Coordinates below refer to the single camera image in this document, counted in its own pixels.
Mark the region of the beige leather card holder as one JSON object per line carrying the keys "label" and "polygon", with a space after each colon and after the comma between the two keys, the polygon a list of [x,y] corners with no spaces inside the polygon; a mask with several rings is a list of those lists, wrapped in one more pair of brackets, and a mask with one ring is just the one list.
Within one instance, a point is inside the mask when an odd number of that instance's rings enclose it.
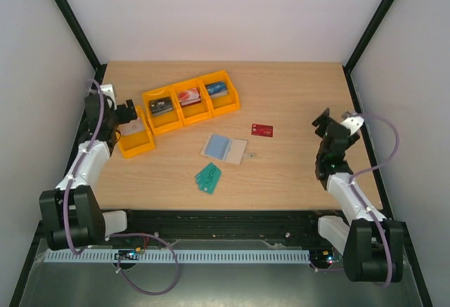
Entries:
{"label": "beige leather card holder", "polygon": [[256,157],[255,152],[246,150],[246,140],[211,134],[202,147],[200,154],[218,161],[239,165],[245,159]]}

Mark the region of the red VIP credit card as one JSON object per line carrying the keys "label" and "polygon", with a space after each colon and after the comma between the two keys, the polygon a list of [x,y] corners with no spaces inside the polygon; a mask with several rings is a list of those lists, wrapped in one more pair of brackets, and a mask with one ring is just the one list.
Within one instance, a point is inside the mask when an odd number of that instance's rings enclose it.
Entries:
{"label": "red VIP credit card", "polygon": [[265,124],[252,124],[251,134],[253,136],[272,138],[274,134],[274,128]]}

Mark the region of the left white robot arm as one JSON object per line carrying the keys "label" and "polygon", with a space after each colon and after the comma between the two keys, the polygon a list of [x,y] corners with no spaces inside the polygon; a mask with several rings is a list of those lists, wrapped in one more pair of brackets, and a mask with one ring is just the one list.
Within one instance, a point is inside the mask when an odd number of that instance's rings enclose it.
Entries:
{"label": "left white robot arm", "polygon": [[135,120],[137,113],[132,100],[117,104],[112,85],[101,90],[101,96],[91,93],[84,100],[86,119],[74,162],[55,189],[39,198],[45,238],[53,251],[78,254],[127,229],[126,211],[102,212],[94,187],[118,143],[119,125]]}

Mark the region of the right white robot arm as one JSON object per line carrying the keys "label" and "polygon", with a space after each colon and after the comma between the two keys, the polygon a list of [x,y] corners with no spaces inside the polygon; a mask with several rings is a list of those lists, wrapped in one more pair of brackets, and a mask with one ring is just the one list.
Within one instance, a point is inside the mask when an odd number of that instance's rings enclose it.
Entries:
{"label": "right white robot arm", "polygon": [[307,238],[316,245],[329,241],[342,256],[343,270],[352,282],[388,286],[403,278],[404,228],[389,220],[365,196],[345,159],[359,139],[366,114],[346,112],[334,120],[325,109],[313,122],[321,143],[315,174],[323,188],[340,204],[343,218],[322,216],[308,225]]}

